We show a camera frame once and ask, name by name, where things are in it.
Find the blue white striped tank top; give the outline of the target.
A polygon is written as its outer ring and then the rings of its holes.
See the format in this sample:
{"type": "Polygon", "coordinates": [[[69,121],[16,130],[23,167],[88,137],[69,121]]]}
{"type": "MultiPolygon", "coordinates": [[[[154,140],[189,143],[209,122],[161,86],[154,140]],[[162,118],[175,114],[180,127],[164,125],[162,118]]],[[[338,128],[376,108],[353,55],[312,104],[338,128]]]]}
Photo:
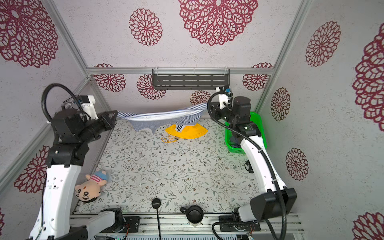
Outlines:
{"type": "Polygon", "coordinates": [[[154,133],[159,127],[164,125],[176,125],[176,131],[181,132],[186,126],[197,124],[206,110],[207,103],[203,103],[169,112],[147,114],[118,112],[118,117],[129,121],[137,132],[143,129],[150,129],[154,133]]]}

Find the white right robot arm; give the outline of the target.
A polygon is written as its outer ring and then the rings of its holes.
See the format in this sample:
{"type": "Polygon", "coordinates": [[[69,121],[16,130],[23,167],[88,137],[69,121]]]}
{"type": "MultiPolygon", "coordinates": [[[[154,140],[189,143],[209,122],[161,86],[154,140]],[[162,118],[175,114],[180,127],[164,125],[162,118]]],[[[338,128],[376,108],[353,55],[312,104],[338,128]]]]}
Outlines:
{"type": "Polygon", "coordinates": [[[288,188],[274,168],[266,151],[261,129],[251,120],[251,101],[246,97],[230,98],[219,92],[218,102],[211,99],[207,110],[211,119],[229,130],[245,152],[246,165],[253,172],[259,193],[248,205],[237,208],[234,217],[239,222],[263,221],[289,214],[297,199],[295,189],[288,188]]]}

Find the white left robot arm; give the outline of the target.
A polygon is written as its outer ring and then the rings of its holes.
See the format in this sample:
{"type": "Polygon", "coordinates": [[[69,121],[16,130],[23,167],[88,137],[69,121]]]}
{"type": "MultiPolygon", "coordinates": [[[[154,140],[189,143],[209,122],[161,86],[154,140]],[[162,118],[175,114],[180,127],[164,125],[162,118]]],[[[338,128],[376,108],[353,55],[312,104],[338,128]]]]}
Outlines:
{"type": "Polygon", "coordinates": [[[51,117],[43,110],[54,130],[55,140],[46,160],[47,176],[40,211],[31,240],[91,240],[110,227],[120,225],[117,210],[103,211],[85,220],[79,227],[70,226],[70,208],[75,185],[88,144],[98,140],[101,133],[115,126],[117,111],[98,114],[98,119],[87,119],[82,110],[66,109],[51,117]]]}

